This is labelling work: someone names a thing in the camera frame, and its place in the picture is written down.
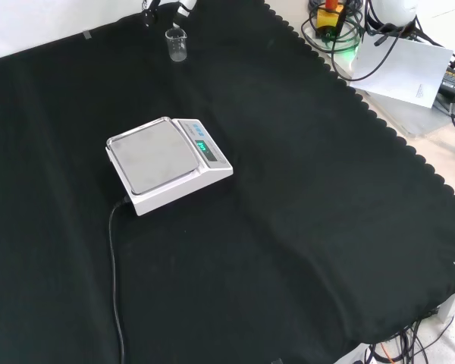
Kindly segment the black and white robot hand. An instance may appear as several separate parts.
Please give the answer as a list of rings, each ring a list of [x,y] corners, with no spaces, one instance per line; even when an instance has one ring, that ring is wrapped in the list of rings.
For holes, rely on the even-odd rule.
[[[196,7],[196,3],[197,0],[145,0],[142,1],[142,19],[147,27],[151,27],[157,20],[157,12],[161,6],[176,4],[177,13],[174,15],[172,27],[180,28]]]

